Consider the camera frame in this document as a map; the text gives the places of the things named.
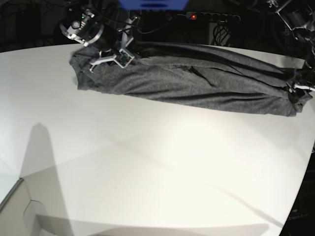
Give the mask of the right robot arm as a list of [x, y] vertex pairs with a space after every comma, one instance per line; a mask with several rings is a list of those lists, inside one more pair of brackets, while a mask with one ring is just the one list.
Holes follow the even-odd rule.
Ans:
[[305, 71], [203, 45], [135, 41], [134, 19], [118, 31], [92, 4], [61, 23], [83, 45], [70, 59], [79, 90], [221, 111], [294, 116], [311, 99]]

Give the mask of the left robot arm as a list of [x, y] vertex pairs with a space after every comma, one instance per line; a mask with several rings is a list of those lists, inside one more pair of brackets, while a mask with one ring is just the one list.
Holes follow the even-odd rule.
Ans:
[[266, 3], [278, 15], [293, 37], [310, 46], [303, 68], [306, 75], [293, 79], [289, 86], [296, 89], [315, 90], [315, 2], [313, 0], [267, 0]]

